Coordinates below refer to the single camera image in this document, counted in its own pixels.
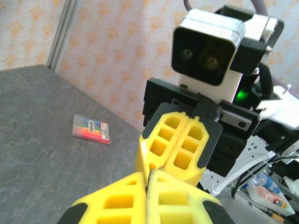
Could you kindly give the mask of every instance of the floral wallpaper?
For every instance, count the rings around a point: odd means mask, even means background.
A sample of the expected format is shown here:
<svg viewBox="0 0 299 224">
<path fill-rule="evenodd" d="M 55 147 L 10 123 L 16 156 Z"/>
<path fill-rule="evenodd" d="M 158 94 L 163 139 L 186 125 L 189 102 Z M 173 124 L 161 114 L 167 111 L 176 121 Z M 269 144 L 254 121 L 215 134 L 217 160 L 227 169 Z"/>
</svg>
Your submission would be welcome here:
<svg viewBox="0 0 299 224">
<path fill-rule="evenodd" d="M 253 9 L 249 0 L 190 2 L 206 11 L 226 3 Z M 266 4 L 285 21 L 267 63 L 273 76 L 299 90 L 299 1 Z M 183 0 L 82 0 L 57 72 L 142 130 L 146 80 L 178 81 L 170 65 L 172 31 L 185 14 Z"/>
<path fill-rule="evenodd" d="M 46 64 L 65 0 L 0 0 L 0 70 Z"/>
</svg>

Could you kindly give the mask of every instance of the gray tabletop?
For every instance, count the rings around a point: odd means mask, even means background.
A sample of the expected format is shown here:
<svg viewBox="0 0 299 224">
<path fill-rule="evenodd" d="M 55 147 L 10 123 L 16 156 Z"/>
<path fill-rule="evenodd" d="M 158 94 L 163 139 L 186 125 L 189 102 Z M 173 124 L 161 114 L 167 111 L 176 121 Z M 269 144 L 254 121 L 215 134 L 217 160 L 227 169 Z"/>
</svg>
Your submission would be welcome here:
<svg viewBox="0 0 299 224">
<path fill-rule="evenodd" d="M 71 137 L 74 114 L 109 124 Z M 139 132 L 43 65 L 0 72 L 0 223 L 56 223 L 78 198 L 134 172 Z"/>
</svg>

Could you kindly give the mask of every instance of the cable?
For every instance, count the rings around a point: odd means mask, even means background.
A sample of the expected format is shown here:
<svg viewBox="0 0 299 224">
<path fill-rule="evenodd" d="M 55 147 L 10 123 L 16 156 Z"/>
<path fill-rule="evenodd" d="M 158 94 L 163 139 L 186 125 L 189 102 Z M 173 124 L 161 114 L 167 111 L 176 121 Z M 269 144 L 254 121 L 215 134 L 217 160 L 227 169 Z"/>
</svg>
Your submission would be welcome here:
<svg viewBox="0 0 299 224">
<path fill-rule="evenodd" d="M 256 14 L 268 15 L 267 7 L 264 0 L 251 0 L 254 8 L 256 9 Z M 187 11 L 190 11 L 192 7 L 190 6 L 189 0 L 184 0 L 184 5 Z"/>
<path fill-rule="evenodd" d="M 285 160 L 285 159 L 299 159 L 299 156 L 285 156 L 285 157 L 282 157 L 282 158 L 273 159 L 269 162 L 277 162 L 277 161 L 281 161 L 281 160 Z M 246 176 L 246 174 L 247 174 L 247 171 L 240 175 L 239 179 L 237 180 L 237 183 L 235 184 L 234 189 L 232 189 L 231 196 L 232 196 L 233 199 L 235 199 L 235 195 L 236 195 L 237 190 L 240 186 L 241 180 Z"/>
</svg>

